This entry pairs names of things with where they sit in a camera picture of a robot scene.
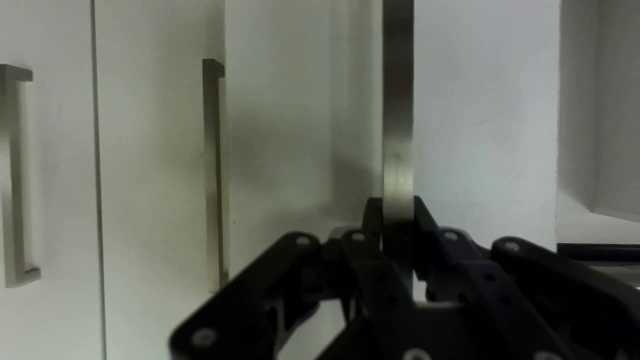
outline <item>cabinet handle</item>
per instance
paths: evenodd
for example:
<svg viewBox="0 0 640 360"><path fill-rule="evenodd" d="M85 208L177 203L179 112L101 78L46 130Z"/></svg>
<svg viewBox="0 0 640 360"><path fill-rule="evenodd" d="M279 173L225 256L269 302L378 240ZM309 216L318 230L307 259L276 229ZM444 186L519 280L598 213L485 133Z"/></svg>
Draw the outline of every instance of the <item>cabinet handle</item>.
<svg viewBox="0 0 640 360"><path fill-rule="evenodd" d="M215 58L203 60L203 97L204 97L204 180L207 180L207 237L219 259L219 286L229 282L226 249L226 180L225 169L225 126L221 80L225 66Z"/></svg>
<svg viewBox="0 0 640 360"><path fill-rule="evenodd" d="M32 83L32 73L0 64L0 164L3 164L3 229L5 280L19 289L41 279L41 268L25 260L25 195L20 153L19 83Z"/></svg>

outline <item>kitchen cabinet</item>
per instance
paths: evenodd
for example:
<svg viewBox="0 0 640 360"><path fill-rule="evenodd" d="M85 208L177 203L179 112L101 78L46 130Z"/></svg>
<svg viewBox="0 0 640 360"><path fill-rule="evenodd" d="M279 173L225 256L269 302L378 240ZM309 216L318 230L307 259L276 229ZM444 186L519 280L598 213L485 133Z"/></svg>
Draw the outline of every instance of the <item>kitchen cabinet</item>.
<svg viewBox="0 0 640 360"><path fill-rule="evenodd" d="M222 5L97 3L109 360L169 359L174 327L219 289L203 60L222 58Z"/></svg>
<svg viewBox="0 0 640 360"><path fill-rule="evenodd" d="M0 359L103 360L90 3L3 0L0 64L3 280L41 268L0 286Z"/></svg>

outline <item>silver handle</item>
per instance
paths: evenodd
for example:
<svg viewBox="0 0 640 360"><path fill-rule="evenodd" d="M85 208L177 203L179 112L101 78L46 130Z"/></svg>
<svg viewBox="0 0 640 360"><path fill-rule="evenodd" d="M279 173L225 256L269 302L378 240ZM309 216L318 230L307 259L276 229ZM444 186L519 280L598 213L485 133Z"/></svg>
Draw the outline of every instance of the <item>silver handle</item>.
<svg viewBox="0 0 640 360"><path fill-rule="evenodd" d="M385 227L414 223L414 0L385 0Z"/></svg>
<svg viewBox="0 0 640 360"><path fill-rule="evenodd" d="M0 64L0 164L3 164L3 229L5 280L19 289L41 279L41 268L25 260L25 195L20 148L19 83L32 83L32 73Z"/></svg>
<svg viewBox="0 0 640 360"><path fill-rule="evenodd" d="M225 169L225 126L221 80L225 66L219 60L203 60L203 97L204 97L204 180L207 180L207 237L219 259L219 286L229 282L229 249L226 249L226 180Z"/></svg>

